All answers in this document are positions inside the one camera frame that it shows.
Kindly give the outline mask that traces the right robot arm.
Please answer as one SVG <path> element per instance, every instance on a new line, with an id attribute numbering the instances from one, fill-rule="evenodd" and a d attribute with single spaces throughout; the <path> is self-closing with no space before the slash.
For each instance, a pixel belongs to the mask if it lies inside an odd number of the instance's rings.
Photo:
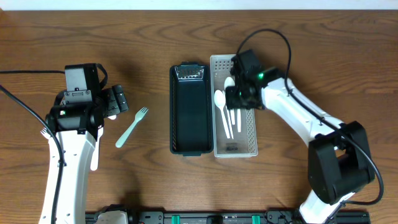
<path id="1" fill-rule="evenodd" d="M 364 127 L 345 124 L 304 96 L 278 68 L 230 70 L 234 85 L 226 89 L 229 109 L 271 110 L 308 147 L 311 192 L 298 211 L 306 223 L 324 223 L 351 197 L 380 176 Z"/>

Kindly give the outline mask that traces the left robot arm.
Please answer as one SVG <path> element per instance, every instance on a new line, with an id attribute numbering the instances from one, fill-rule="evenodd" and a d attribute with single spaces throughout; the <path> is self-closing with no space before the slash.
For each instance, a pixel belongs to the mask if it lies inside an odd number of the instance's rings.
<path id="1" fill-rule="evenodd" d="M 85 223 L 88 174 L 99 163 L 105 118 L 116 118 L 128 105 L 121 85 L 101 91 L 61 91 L 46 116 L 42 134 L 50 149 L 49 174 L 40 223 Z"/>

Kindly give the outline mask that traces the white spoon crossing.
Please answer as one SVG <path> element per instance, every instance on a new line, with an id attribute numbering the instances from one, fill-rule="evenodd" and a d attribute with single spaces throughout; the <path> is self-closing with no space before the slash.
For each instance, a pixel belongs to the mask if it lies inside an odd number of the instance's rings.
<path id="1" fill-rule="evenodd" d="M 241 121 L 241 110 L 240 109 L 237 109 L 237 115 L 236 115 L 236 125 L 237 125 L 237 130 L 238 130 L 238 132 L 240 133 L 241 132 L 241 124 L 242 124 L 242 121 Z"/>

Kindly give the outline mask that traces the white spoon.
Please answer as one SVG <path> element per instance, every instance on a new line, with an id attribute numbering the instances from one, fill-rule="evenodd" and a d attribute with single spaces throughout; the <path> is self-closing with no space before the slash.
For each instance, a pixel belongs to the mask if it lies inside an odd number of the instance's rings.
<path id="1" fill-rule="evenodd" d="M 234 80 L 231 77 L 227 77 L 226 80 L 224 81 L 224 89 L 226 90 L 226 88 L 229 86 L 235 86 Z M 233 110 L 228 110 L 228 111 L 230 115 L 231 124 L 235 125 L 234 111 Z"/>
<path id="2" fill-rule="evenodd" d="M 231 138 L 230 132 L 229 132 L 229 128 L 228 128 L 228 124 L 227 124 L 227 120 L 224 114 L 224 107 L 226 104 L 226 98 L 224 93 L 221 90 L 216 90 L 215 94 L 214 94 L 214 101 L 215 101 L 215 105 L 220 109 L 220 113 L 221 113 L 221 119 L 223 122 L 223 127 L 224 127 L 224 131 L 226 134 L 226 137 L 228 139 Z"/>
<path id="3" fill-rule="evenodd" d="M 116 117 L 117 117 L 116 115 L 112 115 L 112 116 L 108 116 L 108 119 L 115 120 Z"/>

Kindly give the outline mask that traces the mint green plastic fork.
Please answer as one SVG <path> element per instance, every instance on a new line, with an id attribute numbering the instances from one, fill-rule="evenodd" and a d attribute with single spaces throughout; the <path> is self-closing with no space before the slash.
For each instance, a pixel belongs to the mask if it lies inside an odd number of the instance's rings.
<path id="1" fill-rule="evenodd" d="M 115 146 L 117 148 L 121 148 L 124 145 L 124 143 L 127 141 L 128 137 L 130 136 L 136 125 L 145 117 L 148 110 L 149 110 L 148 108 L 143 107 L 136 113 L 132 124 L 127 128 L 127 130 L 125 130 L 125 132 L 121 135 L 121 137 L 116 141 Z"/>

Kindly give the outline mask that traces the white fork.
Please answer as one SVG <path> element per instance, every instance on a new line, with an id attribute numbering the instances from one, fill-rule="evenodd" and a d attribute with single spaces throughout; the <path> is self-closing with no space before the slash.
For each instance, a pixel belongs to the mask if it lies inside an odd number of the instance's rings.
<path id="1" fill-rule="evenodd" d="M 45 139 L 47 139 L 47 140 L 49 140 L 49 139 L 51 138 L 51 135 L 48 133 L 48 131 L 47 131 L 46 128 L 43 128 L 43 129 L 40 131 L 40 133 L 41 133 L 41 135 L 43 135 L 43 137 L 44 137 Z"/>
<path id="2" fill-rule="evenodd" d="M 98 137 L 95 144 L 95 150 L 91 158 L 90 170 L 96 171 L 99 166 L 99 154 L 100 154 L 100 139 L 104 133 L 104 127 L 99 128 Z"/>

